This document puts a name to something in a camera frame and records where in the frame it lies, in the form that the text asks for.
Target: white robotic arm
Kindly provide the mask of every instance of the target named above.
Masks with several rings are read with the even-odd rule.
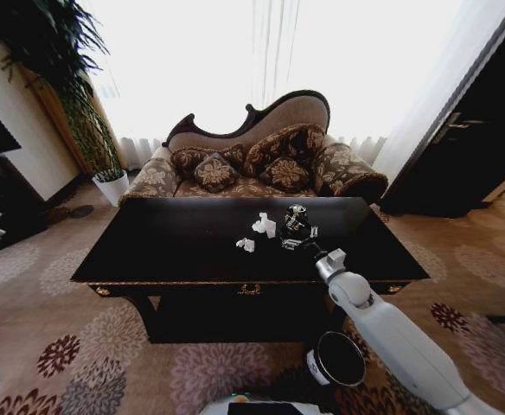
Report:
[[[388,369],[410,392],[450,415],[499,414],[470,392],[452,359],[412,320],[373,292],[361,275],[343,266],[337,249],[316,262],[331,299]]]

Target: patterned carpet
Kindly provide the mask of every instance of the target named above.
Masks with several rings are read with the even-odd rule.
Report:
[[[149,344],[125,300],[68,282],[116,213],[91,184],[66,206],[82,204],[94,212],[0,252],[0,414],[192,415],[247,390],[342,414],[431,413],[349,326],[368,362],[355,388],[312,386],[298,343]],[[469,388],[505,412],[505,325],[484,317],[505,314],[505,195],[457,220],[380,217],[431,275],[388,301],[452,357]]]

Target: crumpled white paper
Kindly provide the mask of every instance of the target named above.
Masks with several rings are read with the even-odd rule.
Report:
[[[257,220],[252,224],[253,231],[258,233],[266,232],[266,235],[268,236],[269,239],[276,236],[276,222],[274,222],[273,220],[269,220],[268,214],[266,214],[265,212],[261,212],[259,216],[260,220]]]
[[[254,252],[254,241],[252,239],[240,239],[235,243],[235,246],[243,248],[247,252]]]

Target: brass drawer handle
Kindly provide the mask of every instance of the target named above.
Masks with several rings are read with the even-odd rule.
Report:
[[[101,288],[101,287],[97,287],[95,289],[95,292],[97,294],[99,294],[100,296],[110,296],[111,295],[111,292],[109,290],[107,290],[106,288]]]
[[[247,284],[241,285],[241,290],[237,291],[240,296],[257,296],[260,294],[260,284],[255,284],[253,290],[247,288]]]

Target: green leaves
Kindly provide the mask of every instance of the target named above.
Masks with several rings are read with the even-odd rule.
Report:
[[[121,176],[114,143],[89,97],[93,89],[86,70],[97,63],[83,49],[108,53],[93,16],[75,0],[0,0],[0,43],[8,53],[2,69],[20,63],[58,93],[74,140],[95,173],[105,179]]]

